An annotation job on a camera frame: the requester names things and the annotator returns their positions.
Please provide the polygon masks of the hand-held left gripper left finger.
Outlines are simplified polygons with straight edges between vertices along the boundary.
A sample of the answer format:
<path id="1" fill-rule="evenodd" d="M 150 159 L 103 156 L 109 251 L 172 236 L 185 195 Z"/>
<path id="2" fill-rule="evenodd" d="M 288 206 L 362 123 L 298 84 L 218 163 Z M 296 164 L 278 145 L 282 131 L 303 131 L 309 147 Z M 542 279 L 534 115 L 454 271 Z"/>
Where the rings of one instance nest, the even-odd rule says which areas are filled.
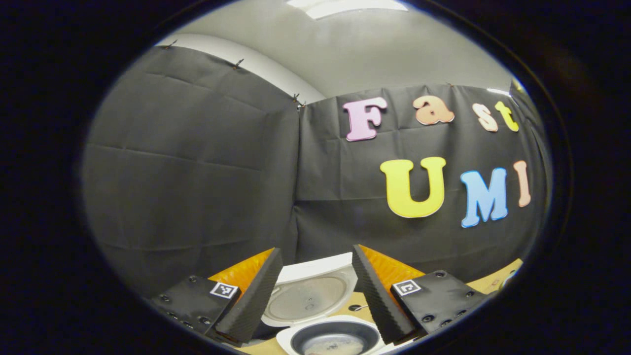
<path id="1" fill-rule="evenodd" d="M 270 248 L 214 276 L 187 276 L 149 301 L 202 336 L 241 346 L 253 338 L 281 270 L 281 249 Z"/>

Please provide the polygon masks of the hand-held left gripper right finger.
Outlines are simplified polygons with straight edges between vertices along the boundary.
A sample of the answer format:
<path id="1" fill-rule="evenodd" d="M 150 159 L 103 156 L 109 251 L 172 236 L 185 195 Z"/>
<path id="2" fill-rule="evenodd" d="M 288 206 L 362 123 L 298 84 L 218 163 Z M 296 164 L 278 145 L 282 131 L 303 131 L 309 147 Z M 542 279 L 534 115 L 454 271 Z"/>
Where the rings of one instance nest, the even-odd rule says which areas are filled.
<path id="1" fill-rule="evenodd" d="M 363 245 L 353 246 L 352 265 L 386 344 L 399 345 L 437 332 L 491 296 L 447 271 L 420 272 Z"/>

